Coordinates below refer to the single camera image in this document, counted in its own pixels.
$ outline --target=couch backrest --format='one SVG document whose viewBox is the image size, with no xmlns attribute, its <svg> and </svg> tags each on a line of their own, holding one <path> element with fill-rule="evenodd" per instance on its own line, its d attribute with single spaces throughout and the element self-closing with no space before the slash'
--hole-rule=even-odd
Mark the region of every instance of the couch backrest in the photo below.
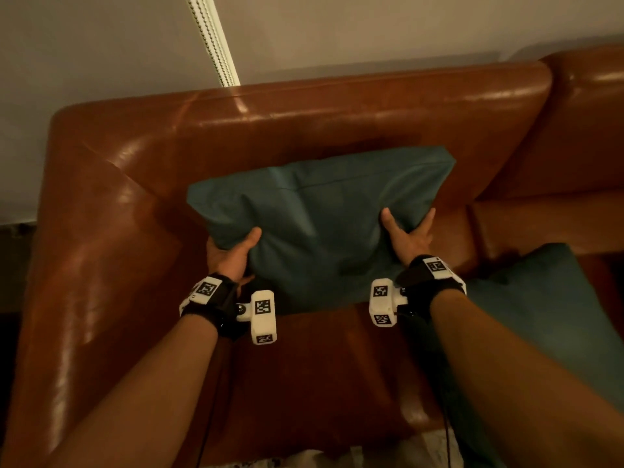
<svg viewBox="0 0 624 468">
<path fill-rule="evenodd" d="M 624 46 L 545 57 L 551 95 L 483 198 L 624 187 Z"/>
<path fill-rule="evenodd" d="M 113 100 L 62 115 L 76 140 L 178 203 L 189 184 L 213 176 L 444 145 L 457 165 L 437 203 L 465 204 L 517 148 L 549 89 L 544 64 L 505 63 Z"/>
</svg>

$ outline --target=floor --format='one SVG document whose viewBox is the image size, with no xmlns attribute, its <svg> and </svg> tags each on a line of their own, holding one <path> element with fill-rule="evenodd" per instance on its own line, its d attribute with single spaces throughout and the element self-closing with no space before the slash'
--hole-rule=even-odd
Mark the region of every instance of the floor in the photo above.
<svg viewBox="0 0 624 468">
<path fill-rule="evenodd" d="M 4 442 L 26 272 L 35 227 L 0 227 L 0 448 Z"/>
</svg>

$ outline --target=person's right hand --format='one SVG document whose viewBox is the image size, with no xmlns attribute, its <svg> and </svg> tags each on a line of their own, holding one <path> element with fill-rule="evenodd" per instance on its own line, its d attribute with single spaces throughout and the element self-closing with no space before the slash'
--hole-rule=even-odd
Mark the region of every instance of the person's right hand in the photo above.
<svg viewBox="0 0 624 468">
<path fill-rule="evenodd" d="M 381 223 L 388 230 L 394 252 L 405 267 L 408 267 L 417 256 L 431 254 L 429 245 L 433 240 L 431 225 L 435 212 L 435 208 L 429 210 L 421 224 L 410 233 L 406 233 L 397 225 L 388 207 L 381 211 Z"/>
</svg>

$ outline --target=person's left hand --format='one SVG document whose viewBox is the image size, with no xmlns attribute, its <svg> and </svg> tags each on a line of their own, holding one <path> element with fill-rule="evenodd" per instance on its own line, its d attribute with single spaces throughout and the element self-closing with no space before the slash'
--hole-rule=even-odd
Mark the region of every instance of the person's left hand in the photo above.
<svg viewBox="0 0 624 468">
<path fill-rule="evenodd" d="M 258 244 L 261 236 L 262 230 L 259 227 L 253 227 L 245 239 L 230 251 L 220 250 L 216 247 L 212 237 L 208 238 L 206 251 L 209 274 L 219 273 L 237 282 L 239 286 L 244 286 L 251 281 L 254 276 L 243 277 L 247 267 L 247 254 Z"/>
</svg>

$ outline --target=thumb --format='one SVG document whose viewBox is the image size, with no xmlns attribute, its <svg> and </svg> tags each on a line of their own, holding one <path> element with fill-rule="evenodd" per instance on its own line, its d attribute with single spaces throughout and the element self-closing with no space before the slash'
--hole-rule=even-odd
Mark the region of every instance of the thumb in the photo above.
<svg viewBox="0 0 624 468">
<path fill-rule="evenodd" d="M 238 243 L 234 249 L 236 251 L 243 252 L 247 254 L 249 250 L 251 250 L 254 246 L 258 244 L 260 241 L 260 237 L 262 236 L 262 229 L 260 227 L 253 227 L 252 230 L 247 234 L 245 239 Z"/>
<path fill-rule="evenodd" d="M 396 220 L 394 220 L 394 217 L 392 216 L 392 213 L 390 213 L 390 209 L 388 207 L 381 211 L 381 223 L 384 228 L 386 228 L 388 233 L 390 233 L 390 236 L 405 233 L 399 225 L 396 224 Z"/>
</svg>

